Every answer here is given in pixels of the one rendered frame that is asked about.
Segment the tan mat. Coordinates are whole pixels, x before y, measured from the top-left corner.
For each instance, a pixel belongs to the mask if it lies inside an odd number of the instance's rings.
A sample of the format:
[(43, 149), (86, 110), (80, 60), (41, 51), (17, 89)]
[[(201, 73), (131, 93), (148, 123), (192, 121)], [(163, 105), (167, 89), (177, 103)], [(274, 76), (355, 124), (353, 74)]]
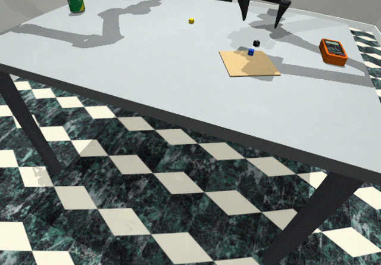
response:
[(281, 76), (264, 51), (219, 51), (230, 77)]

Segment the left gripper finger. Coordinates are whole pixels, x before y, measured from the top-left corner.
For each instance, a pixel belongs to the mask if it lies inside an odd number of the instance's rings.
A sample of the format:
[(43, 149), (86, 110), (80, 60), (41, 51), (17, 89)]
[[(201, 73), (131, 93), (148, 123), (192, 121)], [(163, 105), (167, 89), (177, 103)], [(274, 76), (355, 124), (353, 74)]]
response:
[[(291, 3), (290, 3), (290, 4), (291, 4)], [(290, 5), (290, 4), (289, 4), (289, 5)], [(279, 23), (279, 21), (280, 21), (279, 18), (282, 17), (282, 15), (285, 13), (284, 11), (287, 10), (287, 8), (289, 7), (289, 5), (288, 5), (288, 6), (285, 6), (285, 5), (279, 5), (279, 9), (278, 9), (278, 12), (277, 12), (277, 17), (276, 17), (276, 22), (275, 22), (274, 28), (277, 27), (277, 25), (278, 25), (278, 23)], [(286, 7), (287, 7), (287, 8), (286, 8)]]
[(248, 7), (249, 7), (249, 1), (250, 0), (246, 0), (246, 1), (245, 0), (238, 0), (239, 6), (240, 6), (241, 12), (242, 12), (243, 21), (245, 21), (245, 19), (246, 19)]

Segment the orange multimeter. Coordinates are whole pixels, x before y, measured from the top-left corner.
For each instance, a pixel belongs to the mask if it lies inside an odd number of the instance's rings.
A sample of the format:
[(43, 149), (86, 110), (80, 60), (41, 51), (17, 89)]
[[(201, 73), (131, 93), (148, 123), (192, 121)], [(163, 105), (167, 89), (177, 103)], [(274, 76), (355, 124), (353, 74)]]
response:
[(341, 43), (338, 41), (321, 39), (319, 49), (325, 63), (343, 67), (348, 59)]

